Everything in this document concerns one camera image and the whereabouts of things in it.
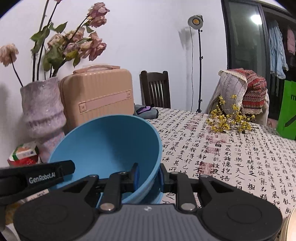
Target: lamp head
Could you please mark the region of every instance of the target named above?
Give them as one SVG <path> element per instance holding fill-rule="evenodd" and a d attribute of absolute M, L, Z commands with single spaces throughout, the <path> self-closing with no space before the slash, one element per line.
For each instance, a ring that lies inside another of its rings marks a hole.
<path fill-rule="evenodd" d="M 188 19 L 188 25 L 195 29 L 201 29 L 203 26 L 203 18 L 202 15 L 194 15 Z"/>

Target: dried rose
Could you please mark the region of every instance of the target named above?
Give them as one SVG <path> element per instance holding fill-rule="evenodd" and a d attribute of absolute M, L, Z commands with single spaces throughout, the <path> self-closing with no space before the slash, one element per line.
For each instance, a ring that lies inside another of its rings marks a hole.
<path fill-rule="evenodd" d="M 3 63 L 5 67 L 8 66 L 9 64 L 17 60 L 17 54 L 18 49 L 14 44 L 2 46 L 0 48 L 0 63 Z"/>
<path fill-rule="evenodd" d="M 64 55 L 66 55 L 67 53 L 70 53 L 74 50 L 79 50 L 79 44 L 78 43 L 69 43 L 66 47 L 66 49 L 64 50 Z"/>
<path fill-rule="evenodd" d="M 91 27 L 98 28 L 99 26 L 104 25 L 106 22 L 107 22 L 107 19 L 105 18 L 105 16 L 99 16 L 90 20 L 89 25 Z"/>
<path fill-rule="evenodd" d="M 90 38 L 93 40 L 93 42 L 94 42 L 93 47 L 96 47 L 96 46 L 98 46 L 100 43 L 102 43 L 102 39 L 100 39 L 100 38 L 98 37 L 97 32 L 93 32 L 93 33 L 91 33 L 91 34 L 89 35 L 89 37 L 90 37 Z"/>
<path fill-rule="evenodd" d="M 83 39 L 84 31 L 85 31 L 85 28 L 80 27 L 74 37 L 73 37 L 73 34 L 75 33 L 74 30 L 67 33 L 65 35 L 65 37 L 68 38 L 68 39 L 71 39 L 73 37 L 72 41 L 73 42 L 78 42 L 78 41 Z"/>
<path fill-rule="evenodd" d="M 86 58 L 89 56 L 89 60 L 95 60 L 102 52 L 106 49 L 106 44 L 102 43 L 102 39 L 98 37 L 96 32 L 91 33 L 89 37 L 92 41 L 85 42 L 80 46 L 80 54 L 79 56 L 82 58 Z"/>
<path fill-rule="evenodd" d="M 61 34 L 55 34 L 52 38 L 48 41 L 47 45 L 51 48 L 54 44 L 59 43 L 63 39 Z"/>
<path fill-rule="evenodd" d="M 110 12 L 110 10 L 105 7 L 105 4 L 103 2 L 98 2 L 89 9 L 89 18 L 94 19 L 99 16 L 105 16 L 107 12 Z"/>
<path fill-rule="evenodd" d="M 106 47 L 107 47 L 107 44 L 100 43 L 96 48 L 93 48 L 91 53 L 89 54 L 89 60 L 90 61 L 95 60 L 98 56 L 100 56 L 103 53 Z"/>
<path fill-rule="evenodd" d="M 93 41 L 87 41 L 80 45 L 80 52 L 79 56 L 82 58 L 86 58 L 91 53 L 91 45 L 93 44 Z"/>

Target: green leaf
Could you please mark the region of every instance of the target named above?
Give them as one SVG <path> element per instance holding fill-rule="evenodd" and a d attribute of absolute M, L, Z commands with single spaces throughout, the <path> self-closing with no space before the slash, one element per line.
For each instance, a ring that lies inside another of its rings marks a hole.
<path fill-rule="evenodd" d="M 52 30 L 52 31 L 55 31 L 55 32 L 57 32 L 57 33 L 60 34 L 61 32 L 64 31 L 66 25 L 67 25 L 67 22 L 62 23 L 62 24 L 60 24 L 59 26 L 57 26 L 56 28 L 54 28 L 54 24 L 51 23 L 51 24 L 48 26 L 48 29 L 50 29 L 50 30 Z"/>
<path fill-rule="evenodd" d="M 43 63 L 42 63 L 44 71 L 49 71 L 51 68 L 51 64 L 48 62 L 48 55 L 45 53 L 44 58 L 43 58 Z"/>
<path fill-rule="evenodd" d="M 70 61 L 78 56 L 78 50 L 73 50 L 66 54 L 66 61 Z"/>
<path fill-rule="evenodd" d="M 33 54 L 36 54 L 39 52 L 42 44 L 44 43 L 45 39 L 48 37 L 49 33 L 50 33 L 50 30 L 48 29 L 48 26 L 45 26 L 42 29 L 41 33 L 38 32 L 31 37 L 31 39 L 35 41 L 35 46 L 33 49 L 31 49 Z"/>
<path fill-rule="evenodd" d="M 37 41 L 40 39 L 41 36 L 42 36 L 42 31 L 39 31 L 38 33 L 35 33 L 35 34 L 31 37 L 31 39 L 32 39 L 34 42 L 37 42 Z"/>
<path fill-rule="evenodd" d="M 77 43 L 78 44 L 83 44 L 83 43 L 85 43 L 86 41 L 89 41 L 89 40 L 91 40 L 91 38 L 83 38 L 82 40 L 78 41 Z"/>
<path fill-rule="evenodd" d="M 77 66 L 77 64 L 79 64 L 80 63 L 80 57 L 79 56 L 76 56 L 76 58 L 74 59 L 74 61 L 73 61 L 73 66 L 74 66 L 74 68 Z"/>
<path fill-rule="evenodd" d="M 57 33 L 61 33 L 61 32 L 63 32 L 64 29 L 65 29 L 65 27 L 66 27 L 66 25 L 67 25 L 67 22 L 60 24 L 59 26 L 57 26 L 57 27 L 55 28 L 55 31 L 56 31 Z"/>
<path fill-rule="evenodd" d="M 62 50 L 58 45 L 53 45 L 46 55 L 47 61 L 52 64 L 54 69 L 58 69 L 64 60 Z"/>
<path fill-rule="evenodd" d="M 86 25 L 86 31 L 90 34 L 92 32 L 94 32 L 94 30 L 92 30 L 89 26 Z"/>

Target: window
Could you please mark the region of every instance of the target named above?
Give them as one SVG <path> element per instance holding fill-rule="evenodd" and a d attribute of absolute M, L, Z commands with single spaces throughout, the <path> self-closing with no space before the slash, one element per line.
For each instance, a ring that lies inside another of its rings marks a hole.
<path fill-rule="evenodd" d="M 228 11 L 231 69 L 251 69 L 267 79 L 266 34 L 258 4 L 229 1 Z"/>

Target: vase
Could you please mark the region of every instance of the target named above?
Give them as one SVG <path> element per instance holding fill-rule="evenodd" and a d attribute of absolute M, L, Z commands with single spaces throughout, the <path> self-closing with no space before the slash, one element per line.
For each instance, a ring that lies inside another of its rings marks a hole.
<path fill-rule="evenodd" d="M 42 162 L 63 139 L 66 124 L 58 78 L 35 81 L 20 89 L 22 109 L 28 135 L 36 141 Z"/>

